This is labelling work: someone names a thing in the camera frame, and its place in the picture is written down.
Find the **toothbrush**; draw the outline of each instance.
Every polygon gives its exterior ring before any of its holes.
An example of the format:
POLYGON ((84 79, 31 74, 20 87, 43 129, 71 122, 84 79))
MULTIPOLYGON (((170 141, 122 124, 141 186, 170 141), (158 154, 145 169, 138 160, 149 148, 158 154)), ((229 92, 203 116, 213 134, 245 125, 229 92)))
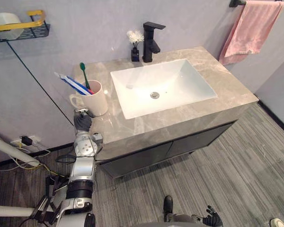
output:
POLYGON ((90 90, 87 89, 86 87, 84 87, 82 84, 80 84, 79 82, 75 81, 73 78, 69 77, 69 76, 65 76, 63 74, 54 73, 57 77, 59 77, 61 80, 63 80, 65 83, 69 84, 73 89, 75 89, 79 94, 81 95, 93 95, 94 93, 90 90))
POLYGON ((83 62, 80 62, 80 69, 83 71, 83 74, 84 74, 84 78, 85 78, 85 85, 87 87, 87 89, 90 89, 90 86, 89 86, 89 82, 86 78, 86 74, 85 74, 85 65, 83 62))

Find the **pink towel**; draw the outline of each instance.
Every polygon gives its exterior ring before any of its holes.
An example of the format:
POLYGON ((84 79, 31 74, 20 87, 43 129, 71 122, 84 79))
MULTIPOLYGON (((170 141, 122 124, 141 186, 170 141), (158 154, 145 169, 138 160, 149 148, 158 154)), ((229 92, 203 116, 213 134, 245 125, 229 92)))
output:
POLYGON ((249 53, 259 53, 283 8, 283 1, 246 1, 222 49, 219 62, 223 65, 237 63, 249 53))

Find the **black metal bracket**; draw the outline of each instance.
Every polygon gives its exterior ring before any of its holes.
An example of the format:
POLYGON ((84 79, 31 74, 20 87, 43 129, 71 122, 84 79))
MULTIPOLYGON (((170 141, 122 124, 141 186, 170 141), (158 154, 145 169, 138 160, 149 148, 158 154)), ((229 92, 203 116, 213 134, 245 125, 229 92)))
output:
POLYGON ((229 7, 237 7, 237 6, 243 6, 246 5, 246 1, 243 0, 231 0, 229 3, 229 7))

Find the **wood-look floor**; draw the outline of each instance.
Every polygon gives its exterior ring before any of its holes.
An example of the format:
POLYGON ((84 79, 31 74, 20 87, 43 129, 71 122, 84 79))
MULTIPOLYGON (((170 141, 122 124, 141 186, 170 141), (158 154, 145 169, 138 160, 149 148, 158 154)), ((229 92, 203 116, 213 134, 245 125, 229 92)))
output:
MULTIPOLYGON (((71 166, 40 158, 55 171, 71 166)), ((0 205, 33 207, 44 194, 45 169, 0 173, 0 205)), ((93 211, 98 227, 162 221, 165 195, 174 212, 206 215, 216 208, 225 227, 267 227, 284 221, 284 132, 259 107, 250 108, 209 147, 112 180, 98 169, 93 211)), ((17 227, 23 218, 0 218, 0 227, 17 227)), ((25 227, 41 226, 29 221, 25 227)))

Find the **black faucet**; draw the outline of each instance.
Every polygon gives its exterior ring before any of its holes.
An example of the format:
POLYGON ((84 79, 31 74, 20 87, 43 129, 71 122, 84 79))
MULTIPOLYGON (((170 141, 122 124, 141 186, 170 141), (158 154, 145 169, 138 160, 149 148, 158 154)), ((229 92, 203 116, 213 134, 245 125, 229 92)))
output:
POLYGON ((143 24, 144 28, 144 43, 143 43, 143 61, 152 62, 152 53, 159 53, 161 50, 158 47, 157 43, 153 40, 153 30, 164 29, 164 25, 155 24, 152 22, 146 22, 143 24))

